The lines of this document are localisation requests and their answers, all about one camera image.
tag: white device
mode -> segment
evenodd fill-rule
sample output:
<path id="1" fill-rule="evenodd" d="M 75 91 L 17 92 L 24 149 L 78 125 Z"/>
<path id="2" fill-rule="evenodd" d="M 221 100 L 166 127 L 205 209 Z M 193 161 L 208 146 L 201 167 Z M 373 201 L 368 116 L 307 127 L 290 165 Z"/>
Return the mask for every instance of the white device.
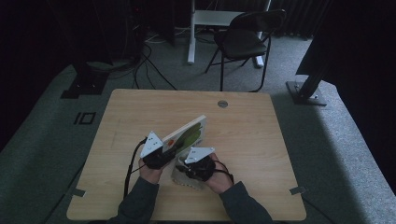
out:
<path id="1" fill-rule="evenodd" d="M 213 152 L 215 152 L 213 147 L 191 147 L 190 153 L 184 162 L 186 162 L 186 164 L 198 162 Z"/>
<path id="2" fill-rule="evenodd" d="M 163 146 L 163 141 L 155 134 L 155 132 L 151 131 L 148 134 L 148 140 L 143 146 L 142 152 L 140 153 L 140 158 L 145 158 L 151 152 L 157 150 L 158 148 Z"/>

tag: dark sleeve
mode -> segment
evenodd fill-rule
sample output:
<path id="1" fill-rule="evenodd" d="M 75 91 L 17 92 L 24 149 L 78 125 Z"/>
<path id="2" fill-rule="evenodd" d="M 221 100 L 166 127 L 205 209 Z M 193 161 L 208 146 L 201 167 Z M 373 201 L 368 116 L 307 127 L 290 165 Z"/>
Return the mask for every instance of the dark sleeve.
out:
<path id="1" fill-rule="evenodd" d="M 131 192 L 121 202 L 117 216 L 107 224 L 149 223 L 159 187 L 139 176 Z"/>
<path id="2" fill-rule="evenodd" d="M 219 196 L 233 222 L 237 224 L 273 223 L 267 210 L 248 195 L 242 182 L 238 182 Z"/>

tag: hand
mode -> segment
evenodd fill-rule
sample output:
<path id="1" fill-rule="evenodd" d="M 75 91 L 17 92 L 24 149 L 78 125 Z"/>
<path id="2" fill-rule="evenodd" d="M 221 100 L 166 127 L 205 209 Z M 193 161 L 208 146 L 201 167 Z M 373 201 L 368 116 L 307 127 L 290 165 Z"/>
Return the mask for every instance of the hand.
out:
<path id="1" fill-rule="evenodd" d="M 150 169 L 147 167 L 147 165 L 145 165 L 145 163 L 143 162 L 142 159 L 139 160 L 139 173 L 140 173 L 140 177 L 142 177 L 143 179 L 147 180 L 148 182 L 150 182 L 151 184 L 158 184 L 158 182 L 160 181 L 161 178 L 161 174 L 163 173 L 163 168 L 165 168 L 169 163 L 165 164 L 165 166 L 163 166 L 161 169 L 159 170 L 154 170 L 154 169 Z"/>
<path id="2" fill-rule="evenodd" d="M 215 153 L 210 154 L 209 157 L 213 161 L 219 160 Z M 215 162 L 215 164 L 217 170 L 226 171 L 225 167 L 220 163 Z M 205 183 L 217 194 L 221 194 L 233 186 L 233 181 L 230 179 L 230 177 L 221 172 L 213 173 L 213 175 L 208 180 L 206 180 Z"/>

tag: black chair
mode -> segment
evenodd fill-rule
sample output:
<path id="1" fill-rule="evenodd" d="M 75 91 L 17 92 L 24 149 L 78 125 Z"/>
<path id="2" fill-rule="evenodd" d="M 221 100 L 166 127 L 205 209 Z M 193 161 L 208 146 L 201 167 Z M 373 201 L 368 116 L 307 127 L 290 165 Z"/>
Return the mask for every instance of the black chair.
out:
<path id="1" fill-rule="evenodd" d="M 286 11 L 283 9 L 246 12 L 235 17 L 231 21 L 227 31 L 215 33 L 214 40 L 218 48 L 207 66 L 205 73 L 207 73 L 211 65 L 221 64 L 220 90 L 222 91 L 225 63 L 245 60 L 241 64 L 243 66 L 250 58 L 265 55 L 262 84 L 255 90 L 259 91 L 264 84 L 265 71 L 271 48 L 271 34 L 282 26 L 285 19 Z M 262 32 L 263 40 L 258 37 L 258 32 Z M 221 51 L 221 63 L 213 63 L 219 50 Z"/>

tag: wooden table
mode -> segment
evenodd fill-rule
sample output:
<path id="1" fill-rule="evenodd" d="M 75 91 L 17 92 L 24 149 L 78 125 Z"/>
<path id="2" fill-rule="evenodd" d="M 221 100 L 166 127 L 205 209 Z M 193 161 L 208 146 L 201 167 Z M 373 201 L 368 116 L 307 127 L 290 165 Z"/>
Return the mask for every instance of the wooden table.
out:
<path id="1" fill-rule="evenodd" d="M 218 101 L 228 106 L 218 106 Z M 109 219 L 117 214 L 135 146 L 150 131 L 165 137 L 205 115 L 205 139 L 214 147 L 235 182 L 275 220 L 303 220 L 306 213 L 280 131 L 271 97 L 265 93 L 114 90 L 92 144 L 67 216 L 74 220 Z M 152 220 L 229 220 L 218 195 L 209 188 L 180 186 L 165 168 Z M 131 177 L 130 189 L 138 177 Z"/>

